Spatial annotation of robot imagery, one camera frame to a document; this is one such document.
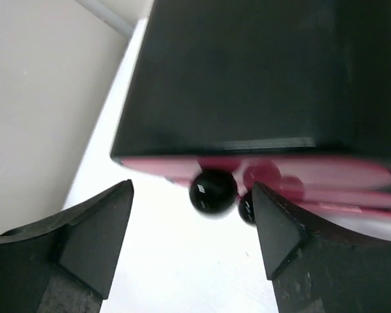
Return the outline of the pink drawer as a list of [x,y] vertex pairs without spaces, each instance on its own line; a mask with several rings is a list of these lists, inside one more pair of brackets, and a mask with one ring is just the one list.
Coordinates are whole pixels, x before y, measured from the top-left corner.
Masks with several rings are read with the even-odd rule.
[[304,182],[332,181],[343,186],[391,192],[391,166],[371,160],[341,156],[189,156],[122,157],[120,163],[132,170],[170,177],[193,177],[208,169],[223,170],[242,179],[248,168],[296,175]]
[[347,214],[391,216],[391,192],[343,186],[332,181],[304,182],[296,175],[248,168],[242,179],[232,173],[208,169],[193,177],[170,177],[172,183],[187,186],[194,208],[204,215],[222,215],[235,201],[241,219],[255,224],[252,188],[258,181],[269,186],[295,205],[311,212],[329,210]]

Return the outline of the pink top drawer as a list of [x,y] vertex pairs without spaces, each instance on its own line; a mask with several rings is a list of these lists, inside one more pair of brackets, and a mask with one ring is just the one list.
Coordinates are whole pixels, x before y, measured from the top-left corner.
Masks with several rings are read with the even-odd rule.
[[208,169],[223,170],[242,179],[248,168],[296,175],[304,182],[332,181],[343,186],[391,192],[391,166],[371,160],[341,156],[189,156],[122,157],[120,163],[132,170],[170,177],[193,177]]

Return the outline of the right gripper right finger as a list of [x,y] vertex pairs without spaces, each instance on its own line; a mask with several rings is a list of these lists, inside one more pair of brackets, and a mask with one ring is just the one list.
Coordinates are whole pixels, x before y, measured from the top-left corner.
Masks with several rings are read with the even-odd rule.
[[263,263],[280,312],[391,312],[391,241],[252,189]]

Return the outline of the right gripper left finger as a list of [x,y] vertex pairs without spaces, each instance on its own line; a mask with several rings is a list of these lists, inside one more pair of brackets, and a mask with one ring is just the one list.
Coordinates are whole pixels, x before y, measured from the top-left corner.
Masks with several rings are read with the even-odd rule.
[[0,312],[99,312],[109,296],[134,187],[0,235]]

